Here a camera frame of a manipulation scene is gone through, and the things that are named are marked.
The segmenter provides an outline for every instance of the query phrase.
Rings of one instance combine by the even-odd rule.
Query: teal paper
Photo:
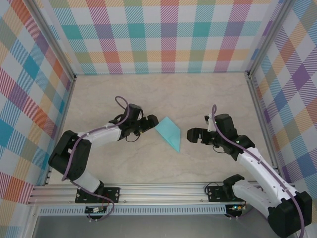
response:
[[[180,128],[171,119],[165,117],[155,129],[178,153],[180,152]]]

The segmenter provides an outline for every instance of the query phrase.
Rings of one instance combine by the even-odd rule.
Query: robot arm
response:
[[[126,117],[127,119],[122,124],[113,127]],[[118,115],[114,120],[109,121],[105,125],[105,129],[87,134],[79,141],[67,173],[67,179],[91,193],[101,195],[104,184],[86,169],[90,150],[113,141],[122,140],[131,133],[140,136],[141,133],[155,127],[158,123],[156,116],[149,115],[146,118],[139,106],[129,104],[129,110],[126,108],[124,114]],[[73,146],[79,137],[84,134],[86,132],[75,133],[71,130],[66,131],[54,148],[49,158],[49,165],[64,175]]]
[[[187,132],[187,139],[193,143],[197,143],[198,139],[201,139],[203,144],[223,148],[226,154],[229,154],[253,175],[264,190],[262,192],[250,185],[241,175],[234,175],[223,181],[223,190],[227,197],[238,197],[251,204],[267,218],[271,228],[282,238],[288,237],[301,228],[299,213],[292,200],[293,197],[303,214],[305,226],[309,225],[312,222],[312,198],[308,193],[305,191],[299,193],[283,180],[263,159],[255,144],[247,136],[238,135],[232,118],[228,114],[217,115],[214,120],[218,131],[228,140],[246,148],[255,157],[229,143],[218,131],[212,131],[211,115],[205,116],[205,121],[209,124],[208,129],[190,129]]]

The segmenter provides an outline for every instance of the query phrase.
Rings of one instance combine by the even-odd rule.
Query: black wire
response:
[[[135,140],[133,140],[133,141],[129,141],[127,138],[127,136],[125,137],[125,140],[127,141],[127,142],[136,142],[139,138],[140,138],[140,136],[141,136],[141,134],[139,134],[138,135],[138,138],[136,138]]]
[[[215,152],[219,153],[219,154],[225,154],[225,153],[226,153],[226,152],[219,152],[219,151],[216,151],[216,150],[214,149],[214,146],[212,147],[212,149],[213,149]]]
[[[205,194],[206,194],[206,195],[208,195],[206,189],[207,189],[207,187],[209,186],[209,184],[212,184],[212,183],[214,183],[214,184],[216,184],[218,187],[220,187],[219,184],[216,183],[216,182],[210,182],[210,183],[208,183],[208,184],[206,185],[206,187],[205,187]]]

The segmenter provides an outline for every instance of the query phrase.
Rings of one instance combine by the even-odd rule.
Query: blue paper triangle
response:
[[[165,117],[155,129],[179,153],[180,128],[169,117]]]

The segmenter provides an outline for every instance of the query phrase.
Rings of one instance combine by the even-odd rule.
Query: purple cable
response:
[[[64,180],[67,178],[67,175],[68,175],[68,172],[69,172],[69,169],[70,169],[70,166],[71,166],[71,162],[72,162],[72,160],[73,160],[73,156],[74,156],[75,150],[76,150],[76,148],[77,148],[77,145],[78,145],[78,143],[79,143],[84,137],[86,137],[86,136],[87,136],[88,134],[90,134],[90,133],[94,133],[94,132],[99,131],[99,130],[107,130],[107,129],[110,129],[110,128],[114,128],[114,127],[116,127],[116,126],[119,126],[119,125],[121,125],[122,123],[124,123],[124,122],[128,119],[129,113],[130,113],[129,103],[127,102],[127,100],[126,100],[125,98],[123,98],[123,97],[121,97],[121,96],[116,96],[116,97],[114,98],[115,101],[116,101],[116,102],[119,104],[119,106],[122,107],[123,109],[125,109],[125,108],[124,108],[124,106],[122,106],[122,105],[118,102],[118,100],[117,100],[118,98],[121,98],[121,99],[126,103],[126,105],[127,105],[128,111],[127,111],[127,115],[125,116],[125,118],[124,118],[121,122],[117,123],[116,125],[111,125],[111,126],[108,126],[108,127],[102,126],[102,127],[93,129],[93,130],[91,130],[91,131],[88,131],[87,133],[85,133],[85,134],[83,134],[82,136],[80,136],[80,137],[76,140],[76,142],[75,142],[75,144],[74,144],[74,146],[73,146],[73,149],[72,149],[72,151],[71,151],[71,153],[70,153],[69,161],[68,161],[68,164],[67,164],[67,167],[66,167],[64,176],[63,176],[63,178],[61,179],[62,181],[64,181]],[[80,187],[78,184],[74,183],[73,181],[71,181],[71,183],[74,184],[74,185],[76,185],[77,187]],[[88,194],[90,194],[90,195],[92,195],[92,196],[102,198],[102,199],[107,200],[107,201],[109,201],[109,202],[112,203],[112,209],[110,210],[110,212],[108,212],[106,215],[104,215],[103,217],[101,217],[100,219],[98,219],[98,221],[101,221],[101,220],[107,218],[107,217],[114,211],[114,202],[113,202],[110,198],[107,198],[107,197],[105,197],[105,196],[101,196],[101,195],[98,195],[98,194],[94,194],[94,193],[89,192],[88,190],[86,190],[86,189],[84,189],[84,188],[81,188],[81,189],[82,189],[84,192],[86,192],[86,193],[88,193]]]
[[[214,119],[214,114],[216,113],[217,111],[217,105],[214,104],[213,107],[212,107],[212,110],[211,110],[211,117],[212,117],[212,121],[213,121],[213,124],[216,128],[216,131],[219,133],[219,135],[225,140],[227,141],[228,143],[238,147],[239,149],[243,150],[244,152],[248,153],[249,155],[251,155],[253,158],[255,158],[259,163],[261,163],[264,168],[267,169],[267,171],[275,178],[275,180],[280,184],[280,186],[287,192],[287,194],[291,197],[292,201],[294,202],[295,204],[295,207],[298,211],[298,214],[299,214],[299,218],[301,220],[301,233],[299,235],[299,238],[303,238],[304,236],[304,232],[305,232],[305,223],[304,223],[304,217],[303,217],[303,213],[301,211],[301,208],[299,207],[298,205],[298,202],[296,201],[295,197],[291,194],[291,192],[286,188],[286,186],[284,185],[284,183],[278,178],[278,176],[272,171],[269,169],[269,167],[262,162],[262,160],[260,158],[258,158],[255,154],[253,154],[252,152],[248,151],[246,148],[242,147],[241,145],[237,144],[237,143],[234,143],[233,141],[229,140],[227,137],[225,137],[221,131],[219,130],[217,124],[216,124],[216,121]]]

